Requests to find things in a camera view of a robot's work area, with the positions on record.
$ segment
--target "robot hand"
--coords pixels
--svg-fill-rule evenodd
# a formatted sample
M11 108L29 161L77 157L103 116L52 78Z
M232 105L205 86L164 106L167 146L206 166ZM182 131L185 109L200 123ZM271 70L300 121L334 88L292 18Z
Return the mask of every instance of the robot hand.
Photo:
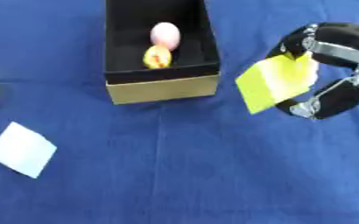
M312 52L313 59L337 67L348 67L353 75L318 91L306 102L287 100L277 107L292 116L324 119L359 105L359 25L311 24L284 37L267 58L291 53L298 58Z

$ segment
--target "ball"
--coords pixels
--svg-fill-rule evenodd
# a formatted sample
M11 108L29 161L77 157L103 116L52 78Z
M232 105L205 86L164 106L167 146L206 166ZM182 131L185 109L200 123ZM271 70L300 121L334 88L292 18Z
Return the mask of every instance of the ball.
M180 29L171 23L156 24L151 30L151 42L172 51L180 44Z
M154 45L145 52L143 62L150 69L169 67L172 53L162 45Z

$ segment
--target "blue tablecloth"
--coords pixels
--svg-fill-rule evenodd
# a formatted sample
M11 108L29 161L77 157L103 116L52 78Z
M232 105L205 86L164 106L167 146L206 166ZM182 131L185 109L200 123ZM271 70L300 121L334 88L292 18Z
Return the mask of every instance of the blue tablecloth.
M0 165L0 224L359 223L359 108L249 115L234 79L302 25L359 24L359 0L208 0L216 96L112 105L104 1L0 0L0 133L58 146L38 179ZM348 75L323 66L319 85Z

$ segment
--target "yellow sponge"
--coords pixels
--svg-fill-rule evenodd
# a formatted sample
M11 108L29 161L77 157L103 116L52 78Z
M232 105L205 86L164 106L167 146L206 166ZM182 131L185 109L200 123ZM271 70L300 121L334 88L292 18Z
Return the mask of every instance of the yellow sponge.
M236 85L250 113L256 114L309 91L315 74L311 53L298 59L285 54L258 61L236 79Z

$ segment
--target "box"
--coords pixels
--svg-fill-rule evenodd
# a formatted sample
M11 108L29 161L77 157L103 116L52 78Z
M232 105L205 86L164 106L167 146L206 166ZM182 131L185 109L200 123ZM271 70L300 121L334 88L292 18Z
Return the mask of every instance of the box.
M150 31L170 22L181 31L169 68L147 69ZM106 86L115 104L214 95L219 55L202 0L107 0Z

